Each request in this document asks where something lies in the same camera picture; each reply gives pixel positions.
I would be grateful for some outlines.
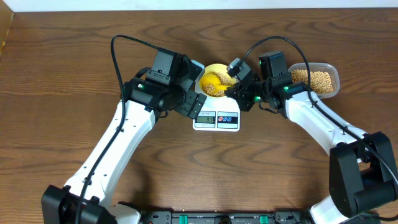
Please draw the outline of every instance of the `white wall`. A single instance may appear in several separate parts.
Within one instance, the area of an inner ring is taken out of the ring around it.
[[[14,12],[398,7],[398,0],[4,0]]]

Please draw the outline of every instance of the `white robotic arm segment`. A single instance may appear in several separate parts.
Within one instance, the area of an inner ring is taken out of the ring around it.
[[[362,136],[363,138],[363,134],[366,134],[365,131],[350,125],[329,107],[324,105],[315,92],[311,92],[311,96],[314,101],[318,102],[318,106],[323,111],[327,112],[340,124],[347,126],[355,135]],[[287,117],[306,130],[328,155],[330,149],[334,148],[338,143],[351,143],[356,141],[355,138],[351,137],[349,134],[345,134],[343,130],[321,114],[318,109],[313,107],[306,91],[297,93],[286,100],[285,108]]]
[[[89,158],[65,184],[71,187],[71,193],[80,195],[85,177],[87,177],[91,167],[120,124],[121,111],[120,102],[109,128],[99,140]],[[137,145],[154,125],[155,115],[153,111],[146,111],[145,106],[142,104],[133,101],[126,102],[126,120],[123,130],[98,164],[87,188],[85,199],[89,200],[92,196],[95,196],[99,198],[101,206],[105,208],[110,206],[113,192],[121,173],[136,150]]]

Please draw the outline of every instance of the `plastic container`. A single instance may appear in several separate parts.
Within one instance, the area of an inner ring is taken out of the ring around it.
[[[311,72],[328,72],[330,75],[331,85],[332,85],[334,91],[333,91],[333,93],[318,94],[319,99],[335,96],[337,94],[338,90],[340,89],[340,79],[338,78],[338,73],[337,73],[336,68],[327,63],[310,62],[308,64],[310,66]],[[305,66],[305,63],[297,63],[297,64],[292,65],[289,68],[289,71],[293,72],[293,70],[296,70],[296,69],[306,70],[307,68]]]

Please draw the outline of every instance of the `container of beans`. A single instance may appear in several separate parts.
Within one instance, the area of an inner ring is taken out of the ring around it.
[[[327,63],[308,63],[311,71],[311,88],[319,99],[335,96],[340,89],[340,80],[334,66]],[[289,68],[293,82],[308,83],[308,72],[305,63],[297,63]]]

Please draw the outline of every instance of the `wooden table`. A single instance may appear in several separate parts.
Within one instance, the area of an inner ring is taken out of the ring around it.
[[[40,198],[86,160],[119,100],[109,44],[121,33],[228,64],[257,40],[283,35],[310,62],[334,65],[340,92],[324,102],[369,133],[390,137],[398,159],[398,9],[289,9],[17,13],[0,59],[0,221],[41,223]],[[294,48],[273,40],[249,57]],[[124,81],[155,50],[117,41]],[[200,132],[171,112],[144,138],[113,202],[174,210],[308,208],[328,195],[329,159],[299,126],[254,107],[238,133]],[[398,203],[379,209],[398,212]]]

